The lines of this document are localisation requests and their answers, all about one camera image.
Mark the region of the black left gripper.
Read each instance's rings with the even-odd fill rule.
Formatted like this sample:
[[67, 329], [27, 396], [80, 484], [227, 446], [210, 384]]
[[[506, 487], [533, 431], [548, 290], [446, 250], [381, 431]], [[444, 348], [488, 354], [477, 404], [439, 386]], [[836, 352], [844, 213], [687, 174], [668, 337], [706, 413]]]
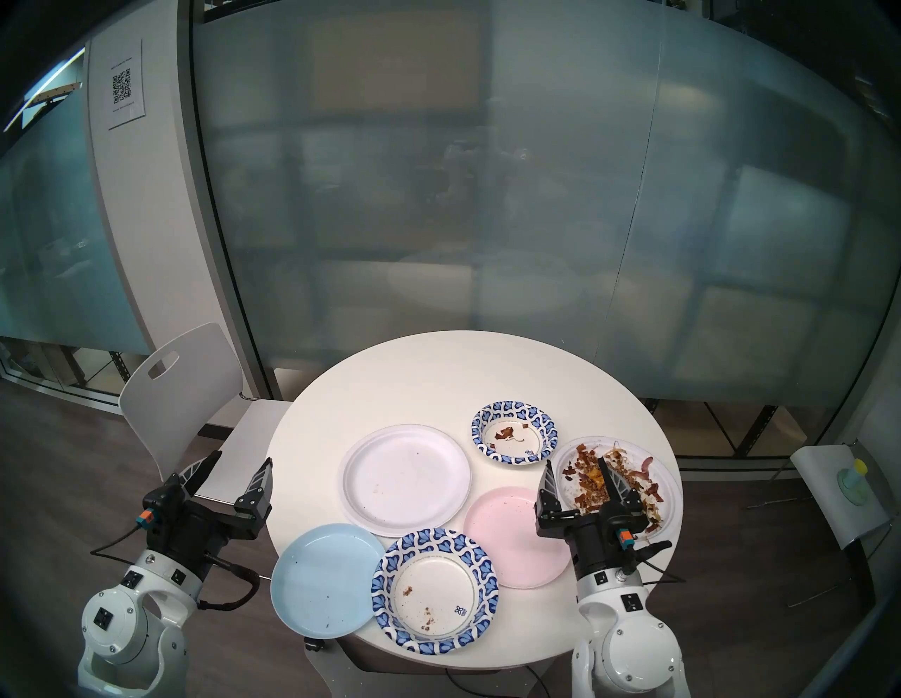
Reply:
[[143, 507], [153, 514], [147, 534], [147, 549], [177, 562], [200, 581], [213, 566], [232, 571], [232, 563], [219, 553], [230, 539], [257, 539], [272, 510], [273, 461], [267, 457], [251, 477], [245, 492], [234, 502], [234, 515], [214, 511], [195, 501], [222, 456], [212, 451], [186, 467], [179, 482], [167, 482], [143, 497]]

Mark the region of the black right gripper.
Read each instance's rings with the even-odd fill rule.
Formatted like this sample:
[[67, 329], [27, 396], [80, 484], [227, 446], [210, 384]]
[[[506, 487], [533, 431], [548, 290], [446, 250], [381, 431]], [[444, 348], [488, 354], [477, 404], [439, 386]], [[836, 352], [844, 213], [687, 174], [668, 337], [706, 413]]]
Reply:
[[608, 465], [604, 457], [599, 457], [598, 466], [609, 496], [601, 505], [599, 517], [562, 508], [552, 463], [545, 464], [535, 502], [536, 534], [540, 538], [568, 538], [577, 581], [610, 568], [620, 568], [629, 576], [640, 564], [673, 547], [670, 540], [639, 550], [621, 544], [621, 531], [645, 531], [650, 522], [640, 494], [626, 476]]

